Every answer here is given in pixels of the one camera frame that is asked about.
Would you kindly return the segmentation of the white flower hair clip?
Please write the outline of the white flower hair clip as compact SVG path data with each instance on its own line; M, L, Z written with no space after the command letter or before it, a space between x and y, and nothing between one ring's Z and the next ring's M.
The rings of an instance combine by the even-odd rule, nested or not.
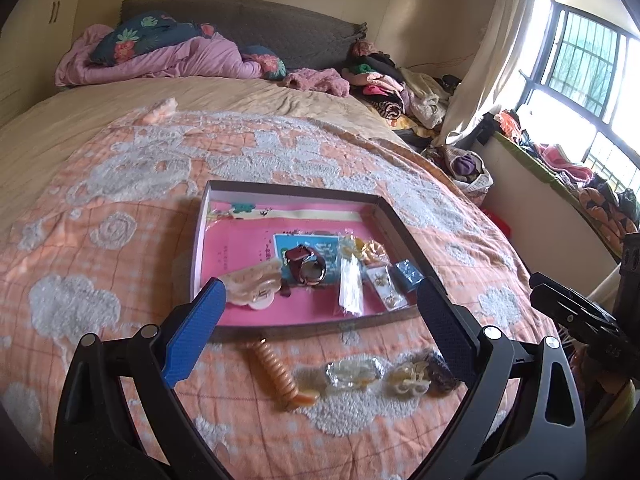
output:
M387 382L398 396L425 396L431 387L431 377L425 361L405 361L390 371Z

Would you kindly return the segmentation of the clear bag of earrings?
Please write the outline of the clear bag of earrings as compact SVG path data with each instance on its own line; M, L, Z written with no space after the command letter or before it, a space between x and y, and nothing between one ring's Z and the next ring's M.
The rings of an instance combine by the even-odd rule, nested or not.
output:
M387 311L408 306L405 295L396 287L389 266L366 266L364 274Z

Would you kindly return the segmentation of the cream hair claw clip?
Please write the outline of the cream hair claw clip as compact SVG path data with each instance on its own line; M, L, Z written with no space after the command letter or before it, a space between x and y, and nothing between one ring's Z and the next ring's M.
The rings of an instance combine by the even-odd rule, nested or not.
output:
M266 310L282 286L282 262L273 258L220 276L227 301L237 307Z

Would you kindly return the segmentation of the clear hair clip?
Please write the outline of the clear hair clip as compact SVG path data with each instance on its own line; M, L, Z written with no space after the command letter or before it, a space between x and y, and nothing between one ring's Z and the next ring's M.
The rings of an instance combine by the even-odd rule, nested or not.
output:
M375 356L349 356L329 362L324 368L326 383L335 391L365 389L384 376L385 366Z

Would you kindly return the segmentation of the small blue box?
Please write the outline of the small blue box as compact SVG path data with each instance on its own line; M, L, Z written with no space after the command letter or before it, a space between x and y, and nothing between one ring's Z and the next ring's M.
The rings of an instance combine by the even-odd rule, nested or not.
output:
M421 270L408 259L394 263L392 274L399 289L406 294L417 290L424 280Z

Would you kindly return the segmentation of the brown shallow cardboard box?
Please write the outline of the brown shallow cardboard box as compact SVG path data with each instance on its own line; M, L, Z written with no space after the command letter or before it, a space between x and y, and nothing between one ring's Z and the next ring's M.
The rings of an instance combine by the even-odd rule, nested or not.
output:
M193 243L190 293L212 278L227 302L213 341L310 337L416 316L435 271L380 196L209 181Z

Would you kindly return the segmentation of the orange white patterned quilt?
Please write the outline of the orange white patterned quilt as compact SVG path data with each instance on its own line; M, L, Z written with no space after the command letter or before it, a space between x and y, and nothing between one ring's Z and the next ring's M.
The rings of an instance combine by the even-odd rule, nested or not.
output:
M175 384L198 442L240 479L400 479L465 393L432 371L442 344L396 280L410 262L454 304L538 342L506 237L433 164L352 122L179 110L114 120L35 108L12 140L88 136L1 244L1 426L40 479L82 336L160 324L211 279L224 313Z

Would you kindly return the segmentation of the pile of clothes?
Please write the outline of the pile of clothes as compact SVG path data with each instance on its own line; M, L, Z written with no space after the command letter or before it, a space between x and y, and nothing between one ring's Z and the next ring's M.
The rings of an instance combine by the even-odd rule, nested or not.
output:
M359 39L350 47L342 77L349 90L395 131L410 130L434 139L461 79L446 74L432 77L400 67L372 42Z

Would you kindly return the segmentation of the cream curtain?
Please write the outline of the cream curtain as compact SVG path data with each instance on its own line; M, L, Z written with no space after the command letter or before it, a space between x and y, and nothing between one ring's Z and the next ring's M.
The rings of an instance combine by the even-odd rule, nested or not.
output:
M496 0L485 36L450 99L437 145L465 138L480 116L497 104L521 56L536 0Z

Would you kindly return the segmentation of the window with metal grille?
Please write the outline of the window with metal grille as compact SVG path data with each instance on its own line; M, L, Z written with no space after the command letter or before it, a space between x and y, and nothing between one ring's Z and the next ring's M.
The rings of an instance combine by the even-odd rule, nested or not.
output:
M516 112L612 188L639 187L639 29L622 0L536 0Z

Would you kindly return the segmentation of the pink crumpled blanket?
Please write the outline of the pink crumpled blanket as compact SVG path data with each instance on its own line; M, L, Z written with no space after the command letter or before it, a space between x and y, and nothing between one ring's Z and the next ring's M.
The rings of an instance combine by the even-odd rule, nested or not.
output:
M236 44L218 32L212 38L195 37L115 66L92 64L89 54L112 31L111 27L101 24L86 28L58 63L54 84L58 88L78 87L144 77L262 78L262 66L255 61L244 61Z

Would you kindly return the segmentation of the pink fuzzy garment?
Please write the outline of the pink fuzzy garment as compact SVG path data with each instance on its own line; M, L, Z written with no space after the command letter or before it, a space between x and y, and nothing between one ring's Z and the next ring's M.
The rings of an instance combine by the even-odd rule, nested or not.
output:
M349 95L349 82L334 68L313 70L300 68L288 73L282 80L286 88L300 91L314 91L346 98Z

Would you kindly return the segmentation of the dark floral pillow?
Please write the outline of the dark floral pillow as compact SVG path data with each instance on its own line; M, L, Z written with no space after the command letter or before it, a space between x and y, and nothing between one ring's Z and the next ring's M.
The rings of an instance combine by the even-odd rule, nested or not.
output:
M215 32L218 30L209 23L178 22L165 12L149 11L124 21L109 32L89 58L92 64L115 66L135 56L175 46L195 37L212 38ZM268 48L238 48L244 61L255 61L262 66L262 78L281 80L285 77L284 62Z

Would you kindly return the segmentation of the dark grey headboard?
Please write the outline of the dark grey headboard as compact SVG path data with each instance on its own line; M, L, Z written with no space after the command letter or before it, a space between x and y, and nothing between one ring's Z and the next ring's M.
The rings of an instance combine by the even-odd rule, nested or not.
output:
M265 47L288 70L341 68L352 44L367 35L364 23L262 0L124 0L122 21L165 11L179 22L209 23L238 47Z

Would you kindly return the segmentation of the cream wardrobe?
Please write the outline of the cream wardrobe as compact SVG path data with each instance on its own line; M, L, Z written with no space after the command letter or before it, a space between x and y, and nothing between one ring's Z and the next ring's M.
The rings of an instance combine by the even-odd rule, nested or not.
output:
M79 0L17 0L1 31L3 125L56 92L54 71L73 42Z

